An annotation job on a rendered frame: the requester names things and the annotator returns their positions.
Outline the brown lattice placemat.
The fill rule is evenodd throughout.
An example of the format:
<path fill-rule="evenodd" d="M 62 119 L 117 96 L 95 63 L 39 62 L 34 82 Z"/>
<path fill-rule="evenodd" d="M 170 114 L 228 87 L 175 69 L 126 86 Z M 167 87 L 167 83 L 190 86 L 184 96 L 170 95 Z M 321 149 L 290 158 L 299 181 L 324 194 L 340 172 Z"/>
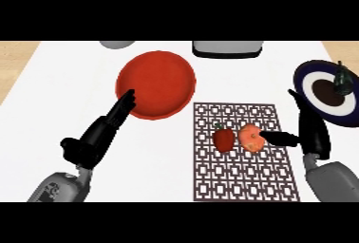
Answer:
<path fill-rule="evenodd" d="M 300 200 L 286 147 L 266 144 L 253 153 L 238 142 L 222 153 L 213 143 L 219 128 L 238 131 L 246 124 L 280 131 L 277 108 L 260 103 L 194 104 L 194 199 L 197 201 Z"/>

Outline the orange squash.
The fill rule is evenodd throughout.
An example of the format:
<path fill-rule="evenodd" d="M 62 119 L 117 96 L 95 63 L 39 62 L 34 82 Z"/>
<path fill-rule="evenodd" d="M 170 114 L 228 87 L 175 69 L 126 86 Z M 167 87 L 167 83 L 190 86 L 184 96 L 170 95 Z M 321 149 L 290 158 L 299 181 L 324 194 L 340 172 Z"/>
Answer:
<path fill-rule="evenodd" d="M 263 149 L 265 138 L 260 136 L 262 129 L 255 124 L 246 124 L 238 131 L 238 141 L 243 148 L 252 153 Z"/>

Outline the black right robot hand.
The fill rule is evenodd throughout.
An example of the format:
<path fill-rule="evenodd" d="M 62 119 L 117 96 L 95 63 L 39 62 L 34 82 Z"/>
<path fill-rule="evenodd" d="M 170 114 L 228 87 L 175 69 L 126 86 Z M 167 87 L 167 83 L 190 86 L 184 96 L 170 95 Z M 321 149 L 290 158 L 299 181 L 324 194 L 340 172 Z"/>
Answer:
<path fill-rule="evenodd" d="M 289 132 L 262 131 L 260 136 L 277 146 L 302 146 L 303 154 L 317 154 L 323 160 L 330 159 L 331 140 L 327 125 L 318 112 L 306 103 L 303 97 L 290 89 L 299 108 L 299 135 Z"/>

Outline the red bell pepper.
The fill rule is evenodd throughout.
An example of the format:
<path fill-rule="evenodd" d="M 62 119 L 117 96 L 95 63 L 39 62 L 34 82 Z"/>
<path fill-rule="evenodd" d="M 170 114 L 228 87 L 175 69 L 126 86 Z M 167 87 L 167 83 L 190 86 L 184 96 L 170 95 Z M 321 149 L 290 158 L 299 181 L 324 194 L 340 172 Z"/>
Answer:
<path fill-rule="evenodd" d="M 215 124 L 216 131 L 213 133 L 213 144 L 221 153 L 226 153 L 234 149 L 235 133 L 234 130 L 225 128 L 221 123 Z"/>

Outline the blue and white plate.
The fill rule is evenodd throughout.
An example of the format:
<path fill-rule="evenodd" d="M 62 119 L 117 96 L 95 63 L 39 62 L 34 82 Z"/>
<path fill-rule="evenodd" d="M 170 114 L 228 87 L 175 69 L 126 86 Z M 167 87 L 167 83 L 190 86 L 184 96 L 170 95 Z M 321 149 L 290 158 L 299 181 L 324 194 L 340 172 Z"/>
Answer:
<path fill-rule="evenodd" d="M 359 76 L 348 72 L 354 90 L 343 96 L 334 91 L 337 70 L 339 65 L 328 61 L 305 62 L 293 75 L 296 92 L 328 122 L 345 127 L 359 127 Z"/>

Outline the grey round object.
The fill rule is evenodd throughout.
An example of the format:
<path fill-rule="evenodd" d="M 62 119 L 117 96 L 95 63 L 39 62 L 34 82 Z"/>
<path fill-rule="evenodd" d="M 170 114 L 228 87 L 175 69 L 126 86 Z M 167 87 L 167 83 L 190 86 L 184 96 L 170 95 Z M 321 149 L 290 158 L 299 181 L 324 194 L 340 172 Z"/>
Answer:
<path fill-rule="evenodd" d="M 99 42 L 110 49 L 122 49 L 133 44 L 133 41 L 101 41 Z"/>

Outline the dark green vegetable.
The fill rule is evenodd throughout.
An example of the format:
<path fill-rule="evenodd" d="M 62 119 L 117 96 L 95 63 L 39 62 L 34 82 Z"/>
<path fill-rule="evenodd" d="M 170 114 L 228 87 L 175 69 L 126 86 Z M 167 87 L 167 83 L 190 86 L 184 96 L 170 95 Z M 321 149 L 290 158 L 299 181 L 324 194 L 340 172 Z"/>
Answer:
<path fill-rule="evenodd" d="M 337 74 L 334 79 L 334 91 L 339 95 L 349 95 L 354 91 L 354 81 L 349 75 L 349 69 L 343 65 L 343 62 L 339 62 Z"/>

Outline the grey and black appliance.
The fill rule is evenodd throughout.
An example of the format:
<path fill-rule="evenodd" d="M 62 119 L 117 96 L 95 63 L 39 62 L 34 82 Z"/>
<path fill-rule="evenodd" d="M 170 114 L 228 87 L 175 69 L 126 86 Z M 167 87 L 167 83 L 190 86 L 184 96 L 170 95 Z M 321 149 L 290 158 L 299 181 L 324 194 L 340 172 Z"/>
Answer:
<path fill-rule="evenodd" d="M 194 41 L 193 53 L 212 59 L 256 58 L 263 51 L 263 41 Z"/>

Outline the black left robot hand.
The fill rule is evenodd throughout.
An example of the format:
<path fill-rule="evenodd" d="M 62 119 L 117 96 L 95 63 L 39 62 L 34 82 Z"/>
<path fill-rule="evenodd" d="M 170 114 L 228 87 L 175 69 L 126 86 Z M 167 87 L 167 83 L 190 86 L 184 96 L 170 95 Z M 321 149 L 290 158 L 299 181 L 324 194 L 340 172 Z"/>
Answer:
<path fill-rule="evenodd" d="M 82 138 L 64 138 L 61 141 L 64 159 L 74 165 L 89 170 L 95 169 L 135 106 L 135 90 L 129 89 L 108 114 L 101 116 L 92 123 Z"/>

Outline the red bowl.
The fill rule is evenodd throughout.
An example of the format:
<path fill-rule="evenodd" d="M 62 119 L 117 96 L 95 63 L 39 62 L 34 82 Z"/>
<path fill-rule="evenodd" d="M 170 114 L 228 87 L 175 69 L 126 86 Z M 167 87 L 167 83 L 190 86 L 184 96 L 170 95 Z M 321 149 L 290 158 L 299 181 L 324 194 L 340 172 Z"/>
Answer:
<path fill-rule="evenodd" d="M 130 114 L 144 120 L 161 120 L 187 107 L 195 93 L 197 78 L 188 61 L 170 51 L 136 56 L 120 72 L 116 93 L 135 90 L 136 106 Z"/>

